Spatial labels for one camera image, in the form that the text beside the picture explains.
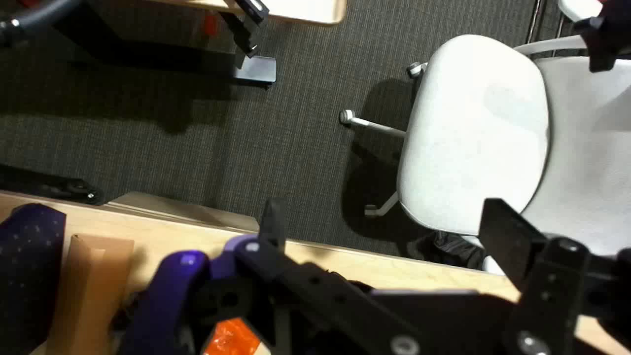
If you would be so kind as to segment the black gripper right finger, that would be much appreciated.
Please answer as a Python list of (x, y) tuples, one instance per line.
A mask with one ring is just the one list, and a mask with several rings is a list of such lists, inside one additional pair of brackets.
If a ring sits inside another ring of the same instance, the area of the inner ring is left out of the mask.
[(631, 259), (593, 255), (567, 237), (545, 237), (506, 201), (482, 201), (478, 239), (518, 290), (502, 343), (510, 355), (593, 355), (575, 335), (589, 316), (620, 345), (631, 343)]

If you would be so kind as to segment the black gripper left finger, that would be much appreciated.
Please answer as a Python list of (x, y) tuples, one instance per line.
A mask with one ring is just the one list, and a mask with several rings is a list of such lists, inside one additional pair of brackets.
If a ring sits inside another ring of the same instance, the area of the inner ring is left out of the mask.
[(419, 331), (370, 286), (287, 257), (271, 205), (258, 235), (228, 239), (208, 260), (189, 320), (202, 347), (240, 320), (271, 355), (421, 355)]

